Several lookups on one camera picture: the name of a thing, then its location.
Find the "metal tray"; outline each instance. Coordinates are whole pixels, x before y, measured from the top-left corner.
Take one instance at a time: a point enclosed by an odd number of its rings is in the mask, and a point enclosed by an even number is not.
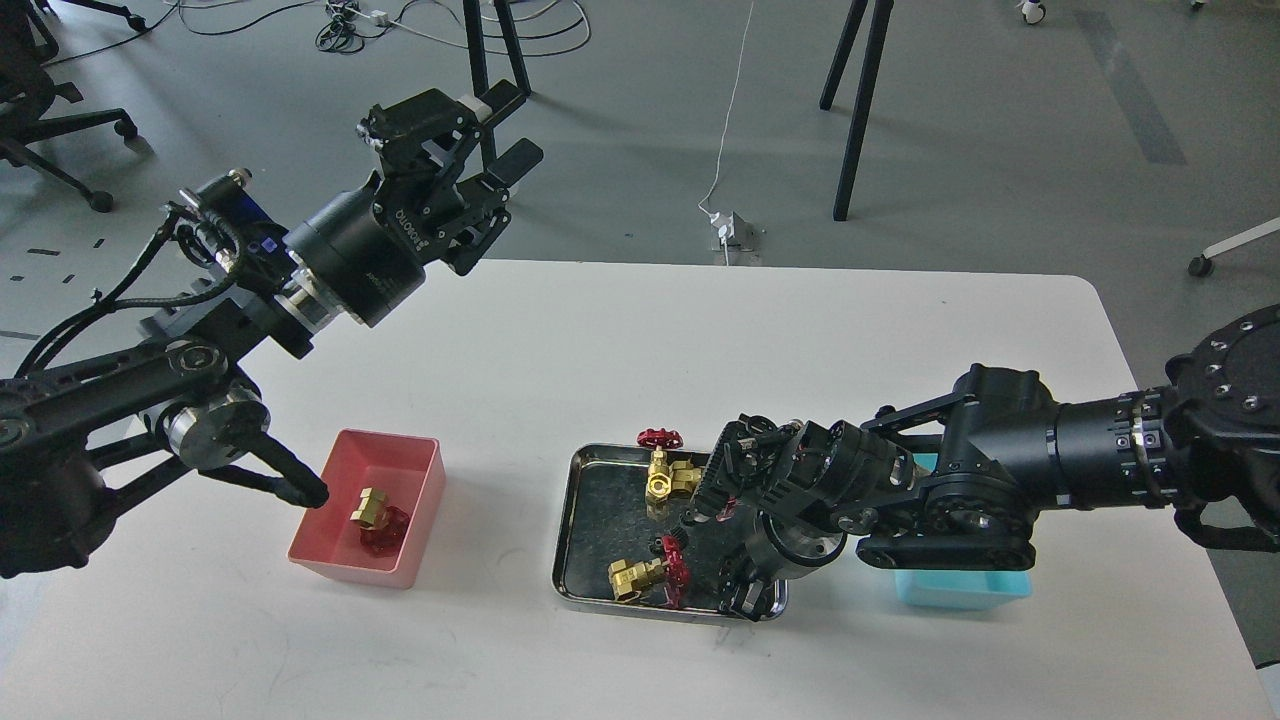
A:
[[[692,460],[707,465],[705,452],[668,451],[671,460]],[[566,600],[584,610],[622,615],[643,615],[668,620],[716,620],[741,618],[721,612],[716,584],[721,559],[737,544],[737,533],[703,533],[685,552],[692,574],[686,591],[686,606],[666,607],[666,593],[659,584],[632,603],[613,600],[605,569],[614,560],[649,560],[649,541],[669,528],[673,520],[657,523],[645,514],[644,486],[649,475],[649,450],[622,445],[588,445],[573,454],[564,491],[564,512],[561,516],[556,543],[556,566],[552,583]],[[730,523],[742,521],[733,518]],[[772,620],[786,610],[787,584],[774,584],[777,598],[769,614]]]

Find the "chair wheel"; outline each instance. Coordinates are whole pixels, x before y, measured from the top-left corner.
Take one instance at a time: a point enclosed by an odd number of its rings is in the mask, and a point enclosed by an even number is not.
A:
[[[129,119],[115,120],[111,129],[114,129],[115,135],[123,137],[124,140],[133,140],[138,136],[138,126],[133,124],[133,120]]]
[[[115,199],[111,197],[110,192],[100,190],[88,197],[88,206],[97,213],[110,213],[113,205],[115,205]]]
[[[1213,261],[1203,255],[1192,258],[1187,265],[1187,274],[1193,278],[1207,278],[1213,272]]]

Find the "caster wheel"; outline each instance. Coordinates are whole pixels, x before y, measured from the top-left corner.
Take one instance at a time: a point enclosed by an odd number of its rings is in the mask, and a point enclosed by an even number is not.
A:
[[[123,137],[124,140],[133,140],[138,136],[138,126],[133,124],[133,120],[129,119],[115,120],[111,129],[114,129],[115,135]]]
[[[1187,274],[1193,278],[1207,278],[1213,272],[1213,261],[1203,255],[1192,258],[1187,265]]]
[[[110,213],[111,206],[115,205],[115,199],[111,197],[110,192],[97,191],[88,199],[88,206],[96,213]]]
[[[1044,9],[1043,3],[1027,3],[1023,5],[1023,22],[1029,26],[1039,24],[1039,22],[1044,19],[1046,14],[1047,10]]]

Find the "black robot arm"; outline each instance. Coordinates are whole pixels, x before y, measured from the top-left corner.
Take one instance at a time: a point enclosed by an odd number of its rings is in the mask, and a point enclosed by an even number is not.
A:
[[[973,365],[948,395],[882,407],[861,427],[744,415],[681,521],[696,543],[726,505],[756,514],[726,562],[730,605],[831,562],[846,533],[865,536],[858,556],[877,568],[1024,570],[1036,519],[1056,509],[1171,505],[1204,547],[1280,551],[1280,305],[1212,333],[1167,374],[1167,386],[1062,404],[1034,372]],[[908,433],[931,421],[943,432]],[[1201,521],[1228,497],[1253,527]]]
[[[512,187],[541,150],[521,140],[458,178],[480,138],[522,102],[503,81],[479,99],[429,90],[375,105],[357,132],[380,169],[293,231],[244,192],[247,170],[183,190],[125,278],[0,380],[0,577],[83,566],[123,512],[191,470],[323,505],[324,483],[266,433],[270,414],[237,363],[268,337],[302,357],[343,311],[376,324],[422,284],[429,263],[467,274],[507,227]],[[122,299],[169,242],[209,277],[178,297]],[[143,320],[141,345],[46,369],[88,325],[136,307],[159,310]],[[92,430],[129,415],[143,433],[87,447]],[[102,482],[100,470],[156,451],[169,456],[133,482]],[[233,465],[246,454],[279,475]]]

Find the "concrete floor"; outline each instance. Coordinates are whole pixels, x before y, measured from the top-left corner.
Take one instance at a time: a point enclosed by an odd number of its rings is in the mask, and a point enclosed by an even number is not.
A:
[[[223,29],[282,4],[253,0],[187,19]],[[714,173],[749,4],[584,4],[591,42],[530,59],[536,95],[499,132],[500,142],[530,137],[547,159],[512,202],[515,222],[492,255],[710,264],[714,237],[696,202]],[[129,35],[119,18],[55,6],[63,56]],[[517,5],[517,17],[532,6]],[[152,22],[166,10],[155,0],[131,8]],[[1165,360],[1210,331],[1280,300],[1280,238],[1220,258],[1208,279],[1185,273],[1203,247],[1280,214],[1275,1],[1215,0],[1192,15],[1174,0],[1050,0],[1037,27],[1005,0],[900,3],[851,219],[835,223],[861,42],[833,111],[819,111],[817,99],[846,12],[842,1],[786,0],[759,0],[754,10],[708,206],[765,231],[763,264],[1079,275],[1098,290],[1142,386],[1162,383]],[[562,3],[522,28],[532,35],[575,18]],[[293,225],[364,181],[372,158],[352,128],[370,105],[426,87],[453,96],[470,88],[463,51],[404,32],[358,55],[321,54],[312,38],[324,19],[317,5],[198,37],[173,15],[147,37],[51,70],[83,91],[74,110],[124,106],[143,138],[125,146],[100,128],[40,145],[115,195],[108,215],[29,169],[0,168],[0,369],[12,372],[31,336],[123,274],[178,188],[247,167],[256,200]],[[426,3],[404,22],[465,40]],[[495,74],[503,61],[492,56]],[[59,102],[55,111],[69,110]],[[1181,163],[1152,156],[1153,120]],[[137,290],[172,295],[193,274],[173,251]],[[892,313],[893,299],[855,310]],[[102,325],[65,357],[132,342],[127,319]],[[1046,382],[1052,388],[1053,378]],[[1254,661],[1280,659],[1277,559],[1212,557]]]

